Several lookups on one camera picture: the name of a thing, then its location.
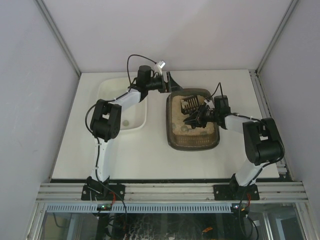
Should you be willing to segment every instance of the glass panel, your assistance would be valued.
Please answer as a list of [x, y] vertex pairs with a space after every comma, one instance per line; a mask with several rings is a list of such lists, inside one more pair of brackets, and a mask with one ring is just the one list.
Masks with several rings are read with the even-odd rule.
[[234, 213], [46, 213], [39, 240], [255, 240], [257, 231], [259, 240], [304, 239], [291, 204], [245, 210], [249, 218], [238, 218], [237, 205]]

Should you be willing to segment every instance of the white wall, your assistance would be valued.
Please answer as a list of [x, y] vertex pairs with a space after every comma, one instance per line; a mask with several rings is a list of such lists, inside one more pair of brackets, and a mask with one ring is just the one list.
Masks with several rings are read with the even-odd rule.
[[296, 180], [320, 223], [320, 1], [302, 0], [261, 78]]
[[78, 81], [32, 0], [0, 3], [0, 235], [23, 238]]
[[[291, 0], [45, 0], [84, 73], [258, 67]], [[132, 59], [136, 71], [143, 61]]]

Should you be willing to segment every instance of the wire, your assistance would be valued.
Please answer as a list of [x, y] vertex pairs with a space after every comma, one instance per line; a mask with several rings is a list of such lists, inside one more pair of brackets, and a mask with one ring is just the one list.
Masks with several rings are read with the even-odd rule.
[[127, 72], [127, 74], [128, 74], [128, 79], [129, 79], [129, 83], [130, 83], [130, 89], [131, 89], [131, 86], [132, 86], [132, 85], [134, 84], [134, 82], [135, 82], [135, 80], [133, 80], [133, 82], [131, 82], [130, 74], [129, 74], [129, 60], [130, 60], [130, 58], [133, 57], [133, 56], [141, 57], [141, 58], [144, 58], [144, 59], [147, 59], [147, 60], [153, 62], [154, 64], [157, 64], [156, 61], [153, 61], [152, 59], [150, 59], [150, 58], [148, 58], [148, 57], [146, 57], [146, 56], [142, 56], [142, 55], [139, 55], [139, 54], [131, 54], [131, 55], [128, 57], [128, 59], [126, 60], [126, 72]]
[[247, 237], [247, 236], [246, 236], [246, 234], [245, 234], [245, 232], [244, 232], [244, 230], [243, 230], [243, 228], [242, 228], [242, 225], [241, 225], [240, 213], [241, 213], [241, 211], [243, 211], [243, 210], [245, 209], [245, 208], [242, 209], [241, 204], [242, 204], [242, 201], [244, 200], [244, 196], [245, 196], [246, 192], [248, 191], [249, 186], [250, 186], [250, 185], [248, 184], [248, 185], [244, 188], [243, 194], [242, 194], [242, 197], [241, 197], [241, 200], [240, 200], [240, 203], [239, 203], [239, 208], [238, 208], [238, 220], [239, 220], [239, 225], [240, 225], [241, 232], [242, 232], [243, 236], [245, 236], [245, 237]]
[[250, 204], [251, 204], [251, 194], [247, 193], [246, 196], [248, 197], [249, 202], [248, 202], [248, 205], [245, 208], [248, 208], [248, 207], [250, 207]]
[[214, 90], [214, 93], [212, 93], [212, 95], [207, 98], [208, 101], [210, 100], [210, 98], [212, 98], [216, 94], [216, 92], [218, 91], [219, 86], [221, 87], [221, 82], [219, 82], [218, 85], [216, 86], [216, 89]]
[[[124, 93], [123, 95], [117, 97], [117, 98], [114, 99], [114, 100], [109, 100], [109, 101], [106, 101], [106, 102], [108, 102], [108, 103], [109, 103], [109, 102], [114, 102], [114, 101], [116, 101], [117, 99], [123, 97], [123, 96], [126, 95], [126, 94], [128, 94], [128, 92]], [[85, 114], [85, 118], [84, 118], [85, 126], [86, 126], [86, 129], [87, 129], [91, 134], [93, 134], [93, 132], [90, 130], [90, 128], [89, 128], [89, 126], [88, 126], [88, 115], [89, 115], [90, 111], [91, 111], [97, 104], [99, 104], [99, 103], [104, 103], [104, 102], [97, 102], [97, 103], [95, 103], [93, 106], [91, 106], [91, 107], [89, 108], [89, 110], [88, 110], [88, 111], [86, 112], [86, 114]], [[127, 213], [127, 206], [126, 206], [124, 200], [122, 199], [122, 197], [121, 197], [119, 194], [117, 194], [116, 192], [113, 192], [110, 188], [108, 188], [107, 186], [105, 186], [105, 185], [103, 184], [103, 182], [102, 182], [102, 181], [99, 179], [99, 177], [98, 177], [98, 161], [99, 161], [99, 156], [100, 156], [100, 141], [99, 141], [99, 138], [98, 138], [98, 137], [95, 137], [95, 138], [96, 138], [96, 140], [97, 140], [97, 156], [96, 156], [96, 161], [95, 161], [95, 177], [96, 177], [97, 181], [98, 181], [105, 189], [107, 189], [108, 191], [110, 191], [110, 192], [113, 194], [113, 196], [117, 196], [117, 197], [120, 199], [120, 201], [122, 202], [123, 207], [124, 207], [124, 212], [125, 212], [125, 223], [124, 223], [124, 227], [125, 227], [126, 224], [127, 224], [128, 213]]]
[[68, 224], [67, 226], [60, 226], [60, 225], [58, 224], [58, 222], [57, 222], [56, 214], [53, 212], [52, 215], [53, 215], [53, 218], [54, 218], [54, 223], [55, 223], [55, 225], [56, 225], [58, 228], [61, 228], [61, 229], [67, 229], [67, 228], [69, 228], [70, 222], [71, 222], [71, 218], [72, 218], [72, 213], [70, 214], [69, 224]]
[[98, 160], [99, 160], [99, 155], [100, 155], [100, 141], [99, 141], [99, 138], [98, 138], [98, 137], [96, 137], [96, 140], [97, 140], [97, 142], [98, 142], [97, 157], [96, 157], [96, 162], [95, 162], [95, 167], [96, 167], [96, 169], [95, 169], [95, 177], [96, 177], [96, 180], [97, 180], [105, 189], [107, 189], [108, 191], [114, 193], [114, 195], [116, 195], [116, 196], [120, 199], [120, 201], [122, 202], [123, 207], [124, 207], [124, 212], [125, 212], [125, 222], [124, 222], [124, 226], [126, 226], [126, 224], [127, 224], [127, 219], [128, 219], [128, 213], [127, 213], [127, 206], [126, 206], [124, 200], [122, 199], [122, 197], [121, 197], [119, 194], [117, 194], [116, 192], [112, 191], [109, 187], [107, 187], [106, 185], [104, 185], [103, 182], [102, 182], [102, 181], [99, 179], [99, 177], [98, 177]]
[[[226, 104], [226, 101], [225, 101], [225, 98], [224, 98], [224, 93], [223, 93], [223, 90], [222, 90], [221, 82], [218, 83], [218, 85], [217, 85], [214, 93], [211, 95], [211, 97], [217, 92], [218, 87], [220, 87], [221, 97], [222, 97], [222, 100], [223, 100], [224, 105], [226, 106], [227, 104]], [[259, 122], [260, 124], [262, 124], [262, 125], [265, 127], [265, 129], [267, 129], [267, 130], [269, 129], [268, 126], [267, 126], [263, 121], [261, 121], [260, 119], [253, 118], [253, 117], [249, 117], [249, 116], [240, 115], [240, 114], [235, 113], [235, 112], [231, 113], [231, 115], [237, 116], [237, 117], [240, 117], [240, 118], [245, 118], [245, 119], [257, 121], [257, 122]], [[256, 174], [256, 176], [251, 180], [251, 182], [254, 181], [254, 180], [258, 177], [258, 175], [262, 172], [262, 170], [263, 170], [265, 167], [267, 167], [267, 166], [269, 166], [269, 165], [271, 165], [271, 164], [278, 163], [278, 162], [280, 162], [280, 161], [284, 158], [284, 156], [285, 156], [285, 146], [284, 146], [284, 144], [283, 144], [282, 141], [279, 141], [279, 144], [280, 144], [280, 148], [281, 148], [281, 155], [280, 155], [276, 160], [271, 160], [271, 161], [269, 161], [267, 164], [265, 164], [264, 166], [262, 166], [262, 168], [258, 171], [258, 173]]]
[[251, 222], [251, 224], [254, 226], [255, 231], [256, 231], [256, 239], [255, 239], [255, 240], [258, 240], [258, 239], [259, 239], [259, 231], [258, 231], [257, 225], [255, 224], [255, 222], [254, 222], [249, 216], [247, 216], [246, 218], [247, 218], [247, 219]]

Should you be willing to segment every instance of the white sink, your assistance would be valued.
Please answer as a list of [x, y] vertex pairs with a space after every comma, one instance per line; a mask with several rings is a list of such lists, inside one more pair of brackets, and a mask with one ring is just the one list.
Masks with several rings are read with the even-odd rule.
[[[112, 100], [127, 91], [127, 77], [107, 79], [99, 86], [97, 100]], [[147, 98], [122, 112], [120, 131], [134, 131], [142, 128], [147, 120]]]

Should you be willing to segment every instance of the white table surface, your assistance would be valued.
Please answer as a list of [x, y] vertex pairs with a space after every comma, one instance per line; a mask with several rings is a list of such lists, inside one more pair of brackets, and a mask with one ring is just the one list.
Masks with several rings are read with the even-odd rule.
[[[99, 85], [125, 72], [83, 73], [64, 133], [53, 179], [86, 179], [95, 159], [93, 136], [85, 127], [85, 114], [96, 103]], [[204, 88], [211, 93], [221, 82], [232, 112], [261, 118], [248, 70], [172, 71], [173, 79], [184, 88]], [[168, 93], [150, 91], [144, 127], [121, 133], [111, 153], [112, 179], [221, 179], [230, 178], [246, 159], [243, 135], [220, 128], [220, 143], [204, 151], [178, 151], [166, 135]], [[260, 178], [278, 178], [275, 164], [266, 167]]]

